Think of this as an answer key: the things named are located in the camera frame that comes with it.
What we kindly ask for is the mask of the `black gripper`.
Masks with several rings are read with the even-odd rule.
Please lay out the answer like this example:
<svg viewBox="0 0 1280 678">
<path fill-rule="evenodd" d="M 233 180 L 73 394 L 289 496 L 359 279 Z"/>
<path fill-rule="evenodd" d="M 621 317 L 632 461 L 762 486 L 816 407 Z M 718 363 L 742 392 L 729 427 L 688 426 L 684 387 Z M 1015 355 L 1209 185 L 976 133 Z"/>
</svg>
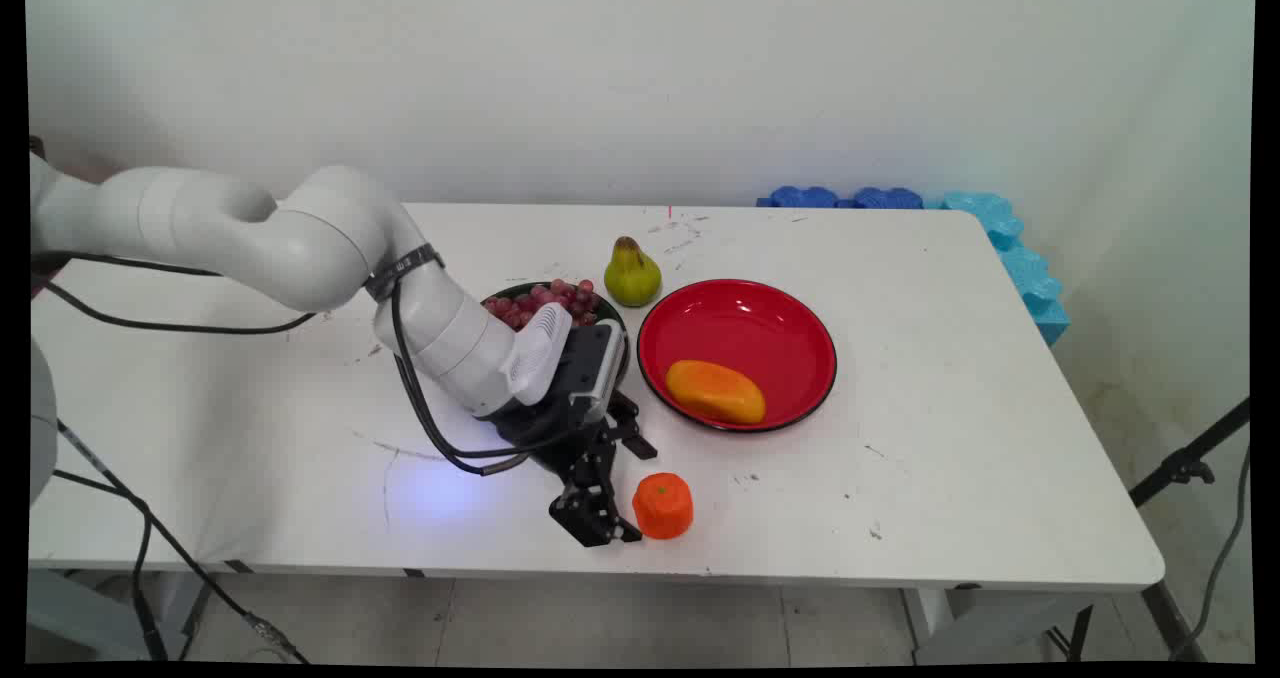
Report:
<svg viewBox="0 0 1280 678">
<path fill-rule="evenodd" d="M 494 476 L 522 461 L 535 461 L 562 481 L 548 516 L 580 545 L 639 542 L 643 533 L 621 516 L 612 482 L 616 443 L 640 461 L 658 455 L 637 418 L 639 406 L 620 390 L 605 400 L 554 394 L 538 406 L 507 406 L 486 420 L 515 454 L 489 464 L 486 473 Z"/>
</svg>

